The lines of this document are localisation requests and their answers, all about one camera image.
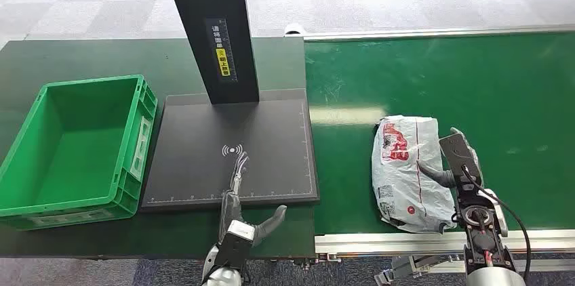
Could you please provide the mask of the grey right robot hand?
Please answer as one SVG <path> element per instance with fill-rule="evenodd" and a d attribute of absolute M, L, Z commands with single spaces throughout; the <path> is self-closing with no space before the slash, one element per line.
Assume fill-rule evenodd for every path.
<path fill-rule="evenodd" d="M 458 188 L 467 184 L 483 187 L 483 176 L 475 149 L 470 146 L 465 134 L 455 127 L 451 134 L 439 140 L 441 153 L 447 160 L 449 169 L 433 169 L 422 161 L 418 169 L 428 178 L 446 188 Z"/>

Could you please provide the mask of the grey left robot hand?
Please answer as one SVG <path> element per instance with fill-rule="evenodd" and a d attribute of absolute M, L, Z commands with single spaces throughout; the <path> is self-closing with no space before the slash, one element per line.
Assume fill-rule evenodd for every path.
<path fill-rule="evenodd" d="M 218 244 L 223 244 L 224 236 L 228 231 L 233 220 L 239 221 L 254 229 L 252 247 L 256 247 L 267 238 L 280 224 L 285 220 L 285 214 L 288 209 L 286 205 L 280 205 L 274 214 L 258 225 L 247 223 L 242 216 L 241 201 L 239 191 L 243 175 L 247 171 L 249 156 L 246 151 L 238 154 L 233 168 L 230 186 L 222 196 L 222 205 L 220 208 L 220 223 L 218 227 Z"/>

